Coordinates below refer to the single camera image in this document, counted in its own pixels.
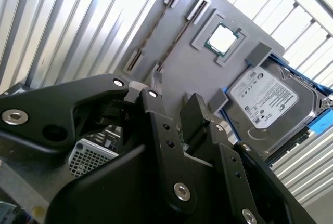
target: silver metal plate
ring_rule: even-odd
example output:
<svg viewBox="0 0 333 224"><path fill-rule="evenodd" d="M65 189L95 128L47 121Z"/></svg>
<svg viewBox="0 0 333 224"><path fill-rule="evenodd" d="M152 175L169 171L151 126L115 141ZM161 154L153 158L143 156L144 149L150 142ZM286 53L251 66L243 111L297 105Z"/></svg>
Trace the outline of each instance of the silver metal plate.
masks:
<svg viewBox="0 0 333 224"><path fill-rule="evenodd" d="M239 137L249 142L265 159L323 112L326 108L322 106L322 102L325 102L327 97L272 60L267 59L261 67L295 92L298 96L297 102L270 126L257 129L231 93L242 75L228 89L226 94L230 100L224 110Z"/></svg>
<svg viewBox="0 0 333 224"><path fill-rule="evenodd" d="M73 176L80 177L117 156L117 153L81 139L69 156L69 170Z"/></svg>

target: corrugated metal wall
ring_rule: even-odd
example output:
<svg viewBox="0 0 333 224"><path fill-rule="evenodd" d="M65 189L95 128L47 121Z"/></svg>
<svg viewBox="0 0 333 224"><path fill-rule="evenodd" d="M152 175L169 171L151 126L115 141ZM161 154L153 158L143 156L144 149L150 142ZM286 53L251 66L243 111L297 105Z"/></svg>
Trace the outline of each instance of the corrugated metal wall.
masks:
<svg viewBox="0 0 333 224"><path fill-rule="evenodd" d="M155 0L0 0L0 93L113 72Z"/></svg>
<svg viewBox="0 0 333 224"><path fill-rule="evenodd" d="M303 206L333 190L333 127L319 137L312 133L273 171Z"/></svg>

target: mounting hole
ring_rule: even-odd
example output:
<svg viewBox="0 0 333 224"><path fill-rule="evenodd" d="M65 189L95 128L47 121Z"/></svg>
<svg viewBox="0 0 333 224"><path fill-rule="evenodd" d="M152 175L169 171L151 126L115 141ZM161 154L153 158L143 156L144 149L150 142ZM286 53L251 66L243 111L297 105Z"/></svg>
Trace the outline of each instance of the mounting hole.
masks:
<svg viewBox="0 0 333 224"><path fill-rule="evenodd" d="M78 144L76 145L76 148L77 148L78 150L83 150L83 144L78 143Z"/></svg>
<svg viewBox="0 0 333 224"><path fill-rule="evenodd" d="M122 81L116 79L116 78L113 80L113 82L114 82L114 84L117 85L117 86L124 86L124 83L123 83Z"/></svg>
<svg viewBox="0 0 333 224"><path fill-rule="evenodd" d="M170 148L175 147L175 144L173 143L173 141L166 141L166 143Z"/></svg>
<svg viewBox="0 0 333 224"><path fill-rule="evenodd" d="M153 90L150 90L150 91L149 91L149 94L150 94L151 96L153 96L154 98L157 97L157 93L154 92Z"/></svg>
<svg viewBox="0 0 333 224"><path fill-rule="evenodd" d="M169 130L169 129L170 129L170 126L167 125L167 124L163 124L163 128L166 129L166 130Z"/></svg>
<svg viewBox="0 0 333 224"><path fill-rule="evenodd" d="M42 133L46 139L53 142L64 141L67 137L67 130L57 125L46 125Z"/></svg>

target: bolt head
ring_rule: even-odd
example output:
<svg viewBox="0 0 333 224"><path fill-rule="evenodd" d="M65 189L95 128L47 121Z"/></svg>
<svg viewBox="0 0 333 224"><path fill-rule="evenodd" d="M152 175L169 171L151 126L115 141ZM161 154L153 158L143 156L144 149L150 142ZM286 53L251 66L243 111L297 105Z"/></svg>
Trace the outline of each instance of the bolt head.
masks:
<svg viewBox="0 0 333 224"><path fill-rule="evenodd" d="M117 86L124 86L124 83L122 81L118 80L118 79L114 79L113 82Z"/></svg>
<svg viewBox="0 0 333 224"><path fill-rule="evenodd" d="M191 193L185 184L178 182L174 185L173 190L178 199L187 202L191 198Z"/></svg>
<svg viewBox="0 0 333 224"><path fill-rule="evenodd" d="M251 151L250 147L247 144L242 144L242 147L248 152Z"/></svg>

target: black metal bracket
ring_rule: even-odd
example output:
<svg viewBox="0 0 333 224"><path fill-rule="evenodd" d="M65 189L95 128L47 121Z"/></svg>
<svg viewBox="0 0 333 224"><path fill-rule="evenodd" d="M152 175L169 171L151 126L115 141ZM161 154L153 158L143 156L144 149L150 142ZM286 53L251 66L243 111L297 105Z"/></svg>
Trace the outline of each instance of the black metal bracket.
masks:
<svg viewBox="0 0 333 224"><path fill-rule="evenodd" d="M315 223L248 144L228 141L198 94L181 111L186 155L161 95L112 74L2 96L0 112L0 155L39 165L122 127L121 154L61 189L46 224Z"/></svg>
<svg viewBox="0 0 333 224"><path fill-rule="evenodd" d="M0 98L0 156L11 160L33 160L67 154L75 142L103 126L93 119L99 105L123 99L129 87L112 74L84 78ZM28 119L8 124L7 110L20 110Z"/></svg>

